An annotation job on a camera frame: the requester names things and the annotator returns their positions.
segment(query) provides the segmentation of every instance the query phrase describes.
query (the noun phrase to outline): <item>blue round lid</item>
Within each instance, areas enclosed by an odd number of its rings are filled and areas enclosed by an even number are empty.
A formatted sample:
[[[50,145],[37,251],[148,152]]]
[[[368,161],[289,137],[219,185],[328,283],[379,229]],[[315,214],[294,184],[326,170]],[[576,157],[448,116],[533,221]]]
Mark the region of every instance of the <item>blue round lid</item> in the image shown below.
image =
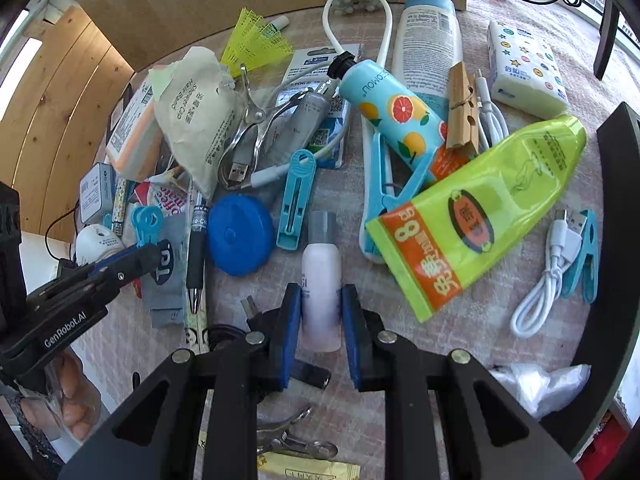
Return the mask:
[[[404,8],[408,9],[409,7],[413,7],[416,5],[430,5],[434,7],[440,7],[441,9],[447,10],[451,14],[456,13],[456,7],[453,5],[451,0],[406,0],[404,3]]]
[[[251,274],[275,245],[271,215],[252,196],[225,196],[209,211],[207,245],[213,262],[227,274]]]

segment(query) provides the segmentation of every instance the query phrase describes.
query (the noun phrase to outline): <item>light blue clothes clip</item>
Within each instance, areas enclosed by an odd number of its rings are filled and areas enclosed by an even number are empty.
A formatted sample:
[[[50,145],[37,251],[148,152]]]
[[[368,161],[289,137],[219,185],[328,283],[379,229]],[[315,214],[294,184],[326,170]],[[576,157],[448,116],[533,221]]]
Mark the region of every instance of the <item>light blue clothes clip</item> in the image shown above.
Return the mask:
[[[593,303],[598,295],[598,269],[600,255],[598,253],[598,228],[596,213],[590,209],[580,211],[586,216],[582,231],[582,246],[578,257],[562,276],[561,296],[567,298],[575,292],[580,276],[582,276],[582,298],[587,303]]]
[[[309,150],[297,150],[291,155],[276,237],[276,245],[281,249],[295,251],[298,248],[315,174],[316,160],[313,153]]]
[[[393,180],[386,174],[385,150],[388,150],[385,140],[380,132],[376,132],[373,135],[371,145],[371,177],[366,222],[409,202],[422,189],[429,171],[431,159],[425,156],[420,165],[415,168],[402,191],[397,196],[390,194],[388,193],[388,187]],[[366,232],[364,252],[381,256],[368,232]]]
[[[162,210],[155,205],[142,206],[133,210],[131,223],[136,231],[138,247],[146,244],[157,244],[158,233],[164,222]]]

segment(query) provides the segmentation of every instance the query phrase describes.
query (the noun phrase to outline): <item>lime green tube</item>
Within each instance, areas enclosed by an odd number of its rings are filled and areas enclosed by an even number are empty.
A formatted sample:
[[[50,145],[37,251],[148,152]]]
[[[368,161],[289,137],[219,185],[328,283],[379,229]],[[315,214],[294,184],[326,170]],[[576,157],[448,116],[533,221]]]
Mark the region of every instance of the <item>lime green tube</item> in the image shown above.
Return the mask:
[[[575,117],[531,124],[367,223],[418,320],[487,272],[546,214],[585,143]]]

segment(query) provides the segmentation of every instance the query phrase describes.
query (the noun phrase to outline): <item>metal spring clamp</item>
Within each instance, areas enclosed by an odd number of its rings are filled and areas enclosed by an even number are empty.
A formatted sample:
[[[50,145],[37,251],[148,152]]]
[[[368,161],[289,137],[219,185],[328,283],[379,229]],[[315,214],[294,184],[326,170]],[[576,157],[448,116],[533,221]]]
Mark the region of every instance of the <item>metal spring clamp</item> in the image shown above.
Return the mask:
[[[289,433],[290,427],[309,416],[312,406],[308,405],[297,414],[281,422],[258,421],[257,425],[257,454],[267,451],[298,456],[301,458],[316,458],[329,460],[338,454],[338,448],[331,442],[307,442]]]
[[[267,136],[269,128],[273,124],[273,121],[282,115],[286,110],[298,106],[302,102],[302,98],[311,90],[305,89],[292,95],[285,103],[271,107],[260,108],[254,100],[251,98],[249,79],[246,74],[246,66],[240,65],[240,75],[242,83],[244,84],[244,97],[246,99],[246,108],[244,115],[240,121],[240,125],[236,130],[236,134],[231,139],[229,145],[225,148],[220,158],[218,165],[218,182],[227,191],[235,191],[241,189],[242,183],[257,169],[258,162],[260,161],[260,154],[262,152],[262,145],[264,139]],[[247,165],[240,165],[240,168],[233,168],[233,154],[234,150],[242,138],[254,127],[257,127],[257,138],[255,140],[254,152],[252,155],[251,163]]]

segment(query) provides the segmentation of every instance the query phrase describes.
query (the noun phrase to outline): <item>blue bottle with orange print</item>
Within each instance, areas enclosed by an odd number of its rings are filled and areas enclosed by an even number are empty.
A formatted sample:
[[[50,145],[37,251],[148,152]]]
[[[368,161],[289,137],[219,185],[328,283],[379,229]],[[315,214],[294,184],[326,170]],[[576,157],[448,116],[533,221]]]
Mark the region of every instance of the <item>blue bottle with orange print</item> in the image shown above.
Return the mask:
[[[341,79],[340,95],[360,109],[413,171],[429,168],[425,183],[444,178],[466,162],[446,157],[447,163],[440,163],[437,155],[444,155],[447,124],[380,65],[369,59],[356,62],[353,54],[344,52],[331,63],[328,75]]]

